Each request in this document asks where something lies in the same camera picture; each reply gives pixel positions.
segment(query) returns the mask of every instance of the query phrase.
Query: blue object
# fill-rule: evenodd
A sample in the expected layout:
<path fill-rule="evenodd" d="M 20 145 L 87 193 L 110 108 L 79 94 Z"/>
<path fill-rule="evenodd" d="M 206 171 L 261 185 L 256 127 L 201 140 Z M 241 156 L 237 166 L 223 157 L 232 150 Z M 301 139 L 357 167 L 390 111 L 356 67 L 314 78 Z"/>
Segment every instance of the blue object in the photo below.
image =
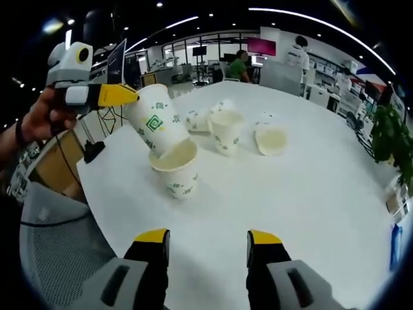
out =
<path fill-rule="evenodd" d="M 390 254 L 390 271 L 393 271 L 398 266 L 401 256 L 401 236 L 403 234 L 403 228 L 394 224 L 392 229 L 392 247 Z"/>

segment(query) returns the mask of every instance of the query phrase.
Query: potted plant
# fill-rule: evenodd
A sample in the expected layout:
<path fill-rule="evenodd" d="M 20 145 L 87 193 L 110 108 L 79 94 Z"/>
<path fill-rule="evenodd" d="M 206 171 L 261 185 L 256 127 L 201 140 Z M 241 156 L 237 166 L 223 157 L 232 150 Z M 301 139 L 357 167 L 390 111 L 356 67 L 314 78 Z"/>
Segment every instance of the potted plant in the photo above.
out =
<path fill-rule="evenodd" d="M 413 138 L 407 126 L 401 120 L 393 105 L 380 105 L 372 116 L 374 126 L 371 132 L 372 151 L 376 163 L 387 161 L 398 170 L 399 189 L 391 194 L 387 201 L 390 213 L 401 206 L 395 206 L 398 202 L 397 195 L 413 197 Z"/>

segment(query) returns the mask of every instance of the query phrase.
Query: hand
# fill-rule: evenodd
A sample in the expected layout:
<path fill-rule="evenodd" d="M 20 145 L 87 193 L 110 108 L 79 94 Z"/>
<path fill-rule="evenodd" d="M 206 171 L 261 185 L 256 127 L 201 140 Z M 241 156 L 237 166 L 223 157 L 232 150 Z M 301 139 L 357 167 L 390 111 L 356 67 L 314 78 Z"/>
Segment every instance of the hand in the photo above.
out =
<path fill-rule="evenodd" d="M 46 87 L 40 94 L 37 101 L 30 108 L 30 112 L 23 118 L 21 131 L 26 142 L 30 143 L 37 140 L 47 140 L 52 137 L 50 132 L 50 122 L 60 121 L 65 124 L 66 129 L 73 129 L 76 125 L 77 114 L 68 109 L 51 110 L 49 107 L 60 107 L 64 103 L 57 102 L 55 90 Z"/>

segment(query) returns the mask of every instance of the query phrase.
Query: person in white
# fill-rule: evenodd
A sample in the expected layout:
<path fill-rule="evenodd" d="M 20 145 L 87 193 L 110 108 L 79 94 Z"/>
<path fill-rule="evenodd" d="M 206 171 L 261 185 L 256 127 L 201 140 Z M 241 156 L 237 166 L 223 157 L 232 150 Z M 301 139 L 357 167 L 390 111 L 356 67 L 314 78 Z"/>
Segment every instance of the person in white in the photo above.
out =
<path fill-rule="evenodd" d="M 337 86 L 340 88 L 339 94 L 342 96 L 345 92 L 351 90 L 352 82 L 350 79 L 350 70 L 344 68 L 341 74 L 337 75 Z"/>
<path fill-rule="evenodd" d="M 303 75 L 310 69 L 310 58 L 305 51 L 308 46 L 308 41 L 303 36 L 296 37 L 296 44 L 291 45 L 285 56 L 285 63 L 291 66 L 303 69 L 301 75 L 301 82 L 303 82 Z"/>

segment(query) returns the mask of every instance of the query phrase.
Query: wristband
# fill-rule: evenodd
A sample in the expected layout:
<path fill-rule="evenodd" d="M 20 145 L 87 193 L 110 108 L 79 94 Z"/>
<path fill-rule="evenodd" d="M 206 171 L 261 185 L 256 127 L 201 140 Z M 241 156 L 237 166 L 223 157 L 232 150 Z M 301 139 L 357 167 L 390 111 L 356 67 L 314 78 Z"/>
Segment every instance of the wristband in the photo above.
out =
<path fill-rule="evenodd" d="M 23 133 L 21 132 L 21 124 L 23 123 L 23 118 L 24 116 L 19 118 L 17 120 L 17 123 L 15 124 L 15 140 L 17 144 L 21 147 L 25 147 L 28 145 L 28 142 L 25 141 L 25 138 L 23 137 Z"/>

